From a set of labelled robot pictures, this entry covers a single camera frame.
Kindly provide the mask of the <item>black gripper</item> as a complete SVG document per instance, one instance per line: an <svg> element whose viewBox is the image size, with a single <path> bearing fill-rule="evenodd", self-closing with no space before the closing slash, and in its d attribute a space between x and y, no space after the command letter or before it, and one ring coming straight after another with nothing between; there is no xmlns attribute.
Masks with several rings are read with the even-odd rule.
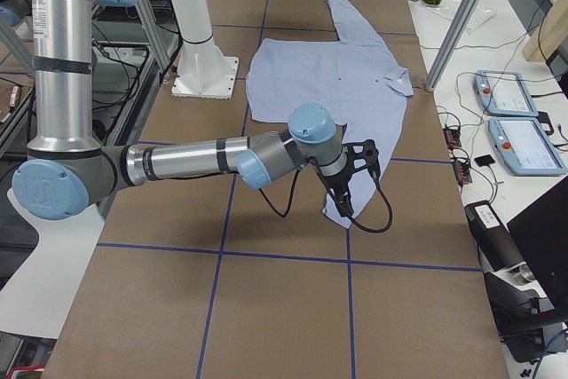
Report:
<svg viewBox="0 0 568 379"><path fill-rule="evenodd" d="M344 169L335 175L323 176L326 189L330 191L332 200L341 216L352 216L354 213L349 188L352 175L353 172L350 169Z"/></svg>

